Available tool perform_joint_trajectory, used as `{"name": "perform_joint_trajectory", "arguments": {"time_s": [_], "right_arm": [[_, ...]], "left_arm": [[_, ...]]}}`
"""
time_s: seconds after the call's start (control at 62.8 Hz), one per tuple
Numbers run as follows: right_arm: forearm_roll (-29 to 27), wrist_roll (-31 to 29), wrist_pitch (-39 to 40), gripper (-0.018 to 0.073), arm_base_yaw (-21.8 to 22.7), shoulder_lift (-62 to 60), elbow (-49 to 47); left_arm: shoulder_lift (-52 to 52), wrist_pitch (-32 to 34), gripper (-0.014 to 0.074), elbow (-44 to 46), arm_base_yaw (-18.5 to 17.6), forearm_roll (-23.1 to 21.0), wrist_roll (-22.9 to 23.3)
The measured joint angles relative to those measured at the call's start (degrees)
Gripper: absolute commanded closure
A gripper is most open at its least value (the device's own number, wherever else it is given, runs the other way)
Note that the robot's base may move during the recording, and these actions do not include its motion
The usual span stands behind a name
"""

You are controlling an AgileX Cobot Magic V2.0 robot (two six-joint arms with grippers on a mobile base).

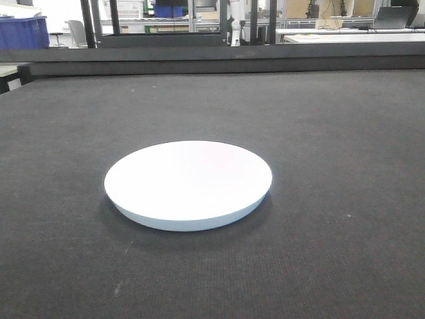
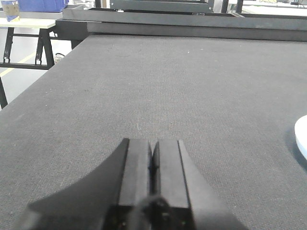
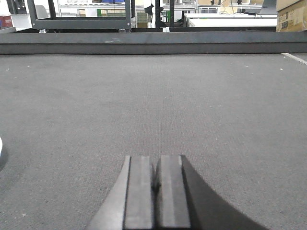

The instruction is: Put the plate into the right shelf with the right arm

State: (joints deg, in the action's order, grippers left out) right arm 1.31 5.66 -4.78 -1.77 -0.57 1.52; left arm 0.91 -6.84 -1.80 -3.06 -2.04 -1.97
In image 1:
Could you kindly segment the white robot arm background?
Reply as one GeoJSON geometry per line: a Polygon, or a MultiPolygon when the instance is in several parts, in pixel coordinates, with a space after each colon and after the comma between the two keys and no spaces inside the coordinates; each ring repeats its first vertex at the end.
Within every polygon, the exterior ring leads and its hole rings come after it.
{"type": "Polygon", "coordinates": [[[230,23],[231,26],[231,43],[232,47],[240,46],[241,39],[241,22],[245,21],[245,5],[242,0],[230,0],[230,23]]]}

